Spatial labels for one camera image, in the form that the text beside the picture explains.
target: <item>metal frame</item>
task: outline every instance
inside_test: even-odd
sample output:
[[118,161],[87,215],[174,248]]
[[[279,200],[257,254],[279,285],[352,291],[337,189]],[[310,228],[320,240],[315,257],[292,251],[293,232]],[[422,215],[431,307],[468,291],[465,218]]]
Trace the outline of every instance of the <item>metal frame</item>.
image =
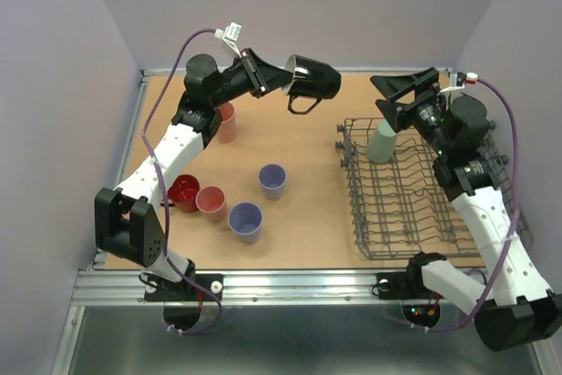
[[[339,68],[348,73],[407,73],[422,69]],[[116,183],[120,182],[128,164],[133,137],[139,124],[150,76],[166,75],[168,69],[143,72],[139,97],[129,128],[126,148],[121,159]],[[99,250],[87,271],[79,271],[69,305],[68,316],[54,361],[53,375],[68,374],[87,306],[162,306],[144,301],[144,288],[136,270],[103,270],[105,252]],[[221,270],[225,276],[225,306],[353,306],[380,305],[373,296],[376,270]],[[561,374],[560,365],[550,340],[533,343],[537,362],[544,374]]]

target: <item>purple cup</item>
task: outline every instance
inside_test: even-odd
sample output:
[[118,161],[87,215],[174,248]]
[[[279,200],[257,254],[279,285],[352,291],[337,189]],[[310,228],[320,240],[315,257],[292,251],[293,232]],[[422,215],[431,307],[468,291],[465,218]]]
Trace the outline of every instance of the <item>purple cup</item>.
[[280,199],[287,185],[287,172],[278,164],[263,166],[258,175],[263,195],[267,199]]
[[251,202],[241,202],[228,214],[228,225],[238,238],[248,245],[260,240],[262,222],[262,210]]

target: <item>dish rack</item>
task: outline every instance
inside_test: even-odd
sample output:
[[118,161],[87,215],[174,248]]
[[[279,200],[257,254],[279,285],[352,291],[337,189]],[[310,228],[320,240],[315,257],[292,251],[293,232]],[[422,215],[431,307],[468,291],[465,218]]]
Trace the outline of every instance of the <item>dish rack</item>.
[[[376,164],[365,155],[369,137],[382,118],[345,119],[338,125],[343,141],[341,166],[347,170],[356,244],[370,260],[408,259],[417,252],[439,252],[448,258],[474,258],[479,252],[466,224],[437,183],[433,150],[414,130],[398,133],[390,162]],[[498,177],[509,215],[514,209],[507,157],[488,134],[479,152]],[[523,215],[517,233],[526,249],[533,236]]]

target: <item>screw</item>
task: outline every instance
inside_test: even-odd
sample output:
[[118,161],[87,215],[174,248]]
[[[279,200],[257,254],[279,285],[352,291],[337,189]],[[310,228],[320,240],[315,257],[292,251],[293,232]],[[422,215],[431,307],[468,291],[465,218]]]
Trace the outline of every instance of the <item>screw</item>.
[[501,154],[495,157],[495,162],[497,162],[498,164],[503,164],[505,166],[506,164],[508,164],[509,158],[507,155]]

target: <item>table top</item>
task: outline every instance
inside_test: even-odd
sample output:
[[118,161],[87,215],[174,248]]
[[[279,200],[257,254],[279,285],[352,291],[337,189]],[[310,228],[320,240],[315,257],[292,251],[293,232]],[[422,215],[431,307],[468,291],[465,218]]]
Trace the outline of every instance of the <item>table top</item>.
[[[150,78],[127,177],[147,156],[141,127],[166,77]],[[174,76],[148,129],[153,146],[162,138],[183,92],[183,77]],[[201,269],[403,267],[404,260],[370,261],[359,251],[346,172],[340,167],[342,153],[335,149],[335,142],[342,140],[336,125],[346,118],[379,117],[374,101],[380,97],[368,75],[344,75],[338,95],[306,116],[290,114],[286,110],[288,98],[280,90],[260,99],[250,95],[235,99],[237,138],[229,144],[213,140],[184,173],[197,177],[201,186],[219,186],[229,207],[246,201],[258,204],[263,211],[262,238],[246,245],[225,220],[212,224],[201,213],[186,214],[172,208],[170,247]],[[268,163],[280,164],[287,171],[288,185],[279,201],[264,198],[257,181],[259,169]],[[159,216],[163,223],[162,209]],[[479,258],[459,261],[466,266],[481,265]],[[108,255],[105,268],[138,267]]]

